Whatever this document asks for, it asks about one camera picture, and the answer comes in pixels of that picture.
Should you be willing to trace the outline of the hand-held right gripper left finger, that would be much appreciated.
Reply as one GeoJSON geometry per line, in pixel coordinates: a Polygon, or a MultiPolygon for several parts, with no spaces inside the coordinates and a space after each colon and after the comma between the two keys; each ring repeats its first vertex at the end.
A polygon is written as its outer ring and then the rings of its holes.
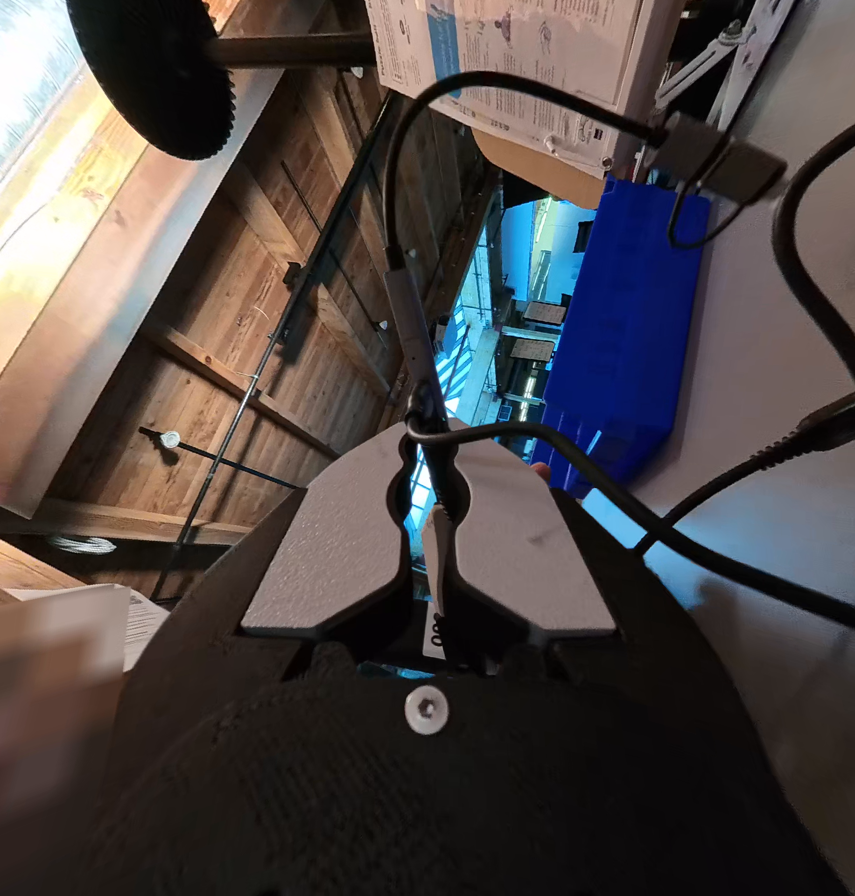
{"type": "Polygon", "coordinates": [[[241,620],[245,634],[383,648],[403,633],[416,453],[399,423],[313,480],[241,620]]]}

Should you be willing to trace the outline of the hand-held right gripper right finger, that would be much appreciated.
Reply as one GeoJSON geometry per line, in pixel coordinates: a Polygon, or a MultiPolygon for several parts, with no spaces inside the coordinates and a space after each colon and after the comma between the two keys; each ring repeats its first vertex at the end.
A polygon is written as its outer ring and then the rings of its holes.
{"type": "Polygon", "coordinates": [[[456,446],[456,554],[462,613],[437,613],[449,662],[500,661],[513,646],[601,639],[617,623],[549,486],[487,439],[456,446]]]}

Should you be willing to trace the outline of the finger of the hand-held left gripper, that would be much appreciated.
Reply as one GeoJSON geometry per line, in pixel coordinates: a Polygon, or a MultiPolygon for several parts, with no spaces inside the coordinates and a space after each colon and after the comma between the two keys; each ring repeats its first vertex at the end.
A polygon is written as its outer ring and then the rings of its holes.
{"type": "Polygon", "coordinates": [[[456,525],[442,505],[434,505],[428,512],[421,539],[435,609],[444,620],[456,620],[462,614],[456,525]]]}

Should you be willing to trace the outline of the blue plastic bin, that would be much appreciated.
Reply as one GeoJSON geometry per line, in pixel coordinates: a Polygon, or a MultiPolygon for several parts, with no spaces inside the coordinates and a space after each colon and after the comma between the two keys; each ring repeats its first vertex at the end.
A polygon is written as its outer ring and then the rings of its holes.
{"type": "Polygon", "coordinates": [[[676,420],[702,249],[668,241],[675,202],[609,178],[543,394],[542,423],[621,485],[676,420]]]}

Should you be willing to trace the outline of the grey desk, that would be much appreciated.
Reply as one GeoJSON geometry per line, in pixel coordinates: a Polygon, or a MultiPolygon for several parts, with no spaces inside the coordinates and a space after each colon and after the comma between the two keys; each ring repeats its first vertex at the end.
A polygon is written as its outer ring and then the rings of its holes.
{"type": "MultiPolygon", "coordinates": [[[[799,2],[736,132],[795,170],[853,122],[855,2],[799,2]]],[[[705,251],[678,423],[634,486],[656,511],[854,388],[773,262],[771,216],[753,207],[705,251]]],[[[797,227],[805,266],[855,330],[855,151],[811,187],[797,227]]],[[[680,530],[855,604],[855,442],[749,477],[680,530]]],[[[662,545],[645,558],[729,669],[783,789],[855,892],[855,633],[662,545]]]]}

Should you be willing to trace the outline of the paper notice on beam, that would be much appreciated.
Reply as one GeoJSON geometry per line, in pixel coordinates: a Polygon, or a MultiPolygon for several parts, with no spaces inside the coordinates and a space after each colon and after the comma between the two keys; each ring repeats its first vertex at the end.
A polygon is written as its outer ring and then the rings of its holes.
{"type": "Polygon", "coordinates": [[[130,672],[169,616],[169,610],[137,591],[129,590],[129,608],[124,642],[123,671],[130,672]]]}

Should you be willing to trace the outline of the wooden beam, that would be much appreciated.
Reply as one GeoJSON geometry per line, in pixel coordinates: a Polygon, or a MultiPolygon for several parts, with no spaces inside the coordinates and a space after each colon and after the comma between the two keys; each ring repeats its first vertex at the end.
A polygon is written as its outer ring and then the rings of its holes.
{"type": "Polygon", "coordinates": [[[83,583],[0,539],[0,607],[16,601],[13,590],[59,590],[83,583]]]}

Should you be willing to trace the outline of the grey adapter hub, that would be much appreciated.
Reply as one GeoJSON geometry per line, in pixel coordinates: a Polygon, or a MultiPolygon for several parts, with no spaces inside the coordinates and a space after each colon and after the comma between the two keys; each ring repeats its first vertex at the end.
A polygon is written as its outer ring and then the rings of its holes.
{"type": "Polygon", "coordinates": [[[711,243],[745,209],[774,190],[788,169],[787,162],[769,151],[681,113],[670,116],[656,137],[659,166],[680,181],[667,228],[668,244],[676,250],[691,251],[711,243]],[[678,226],[692,185],[733,203],[734,209],[703,238],[683,242],[678,226]]]}

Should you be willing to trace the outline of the printed instruction sheet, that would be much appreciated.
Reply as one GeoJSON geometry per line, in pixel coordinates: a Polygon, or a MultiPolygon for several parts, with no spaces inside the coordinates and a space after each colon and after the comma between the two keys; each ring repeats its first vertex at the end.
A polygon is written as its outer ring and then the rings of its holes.
{"type": "MultiPolygon", "coordinates": [[[[380,84],[415,98],[458,73],[509,73],[623,114],[655,15],[641,1],[366,1],[380,84]]],[[[618,134],[587,113],[497,87],[458,88],[434,110],[600,175],[618,134]]]]}

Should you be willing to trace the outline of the black round ceiling lamp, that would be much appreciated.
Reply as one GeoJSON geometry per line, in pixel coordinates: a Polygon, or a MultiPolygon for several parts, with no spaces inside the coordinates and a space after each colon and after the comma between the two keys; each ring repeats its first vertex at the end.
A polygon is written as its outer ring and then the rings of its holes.
{"type": "Polygon", "coordinates": [[[183,161],[229,140],[235,69],[375,66],[369,32],[222,38],[206,3],[69,1],[75,39],[108,100],[142,138],[183,161]]]}

